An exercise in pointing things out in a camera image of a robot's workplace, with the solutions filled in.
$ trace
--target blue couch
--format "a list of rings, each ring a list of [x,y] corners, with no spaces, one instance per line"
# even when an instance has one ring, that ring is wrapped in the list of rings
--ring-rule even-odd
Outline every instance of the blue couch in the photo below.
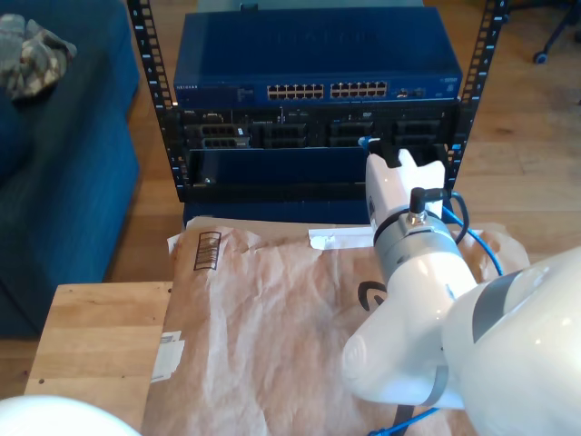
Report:
[[[78,49],[47,98],[0,104],[27,147],[0,180],[0,334],[22,336],[42,331],[59,284],[105,275],[137,181],[125,116],[139,73],[120,0],[3,0],[7,13]]]

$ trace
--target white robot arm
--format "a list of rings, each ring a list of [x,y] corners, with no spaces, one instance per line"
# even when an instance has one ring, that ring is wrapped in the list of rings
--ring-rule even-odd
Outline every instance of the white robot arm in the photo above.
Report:
[[[477,285],[441,202],[412,195],[441,188],[443,165],[399,160],[368,159],[388,299],[345,345],[343,381],[368,401],[466,409],[482,436],[580,434],[581,248]]]

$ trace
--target chair wheel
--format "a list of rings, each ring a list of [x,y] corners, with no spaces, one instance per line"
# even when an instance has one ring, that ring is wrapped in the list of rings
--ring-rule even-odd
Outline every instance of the chair wheel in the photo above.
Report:
[[[546,64],[547,63],[547,54],[545,52],[538,52],[533,57],[533,62],[535,64]]]

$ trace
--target camouflage fabric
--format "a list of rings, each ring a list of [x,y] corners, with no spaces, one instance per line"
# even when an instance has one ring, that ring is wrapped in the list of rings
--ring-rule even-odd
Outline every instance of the camouflage fabric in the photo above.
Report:
[[[12,100],[37,95],[63,77],[76,47],[20,15],[0,16],[0,88]]]

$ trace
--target network switch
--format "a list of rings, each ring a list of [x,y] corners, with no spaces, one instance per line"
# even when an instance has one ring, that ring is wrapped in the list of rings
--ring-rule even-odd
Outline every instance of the network switch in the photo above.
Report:
[[[461,77],[436,8],[257,10],[186,15],[174,87],[218,110],[452,101]]]

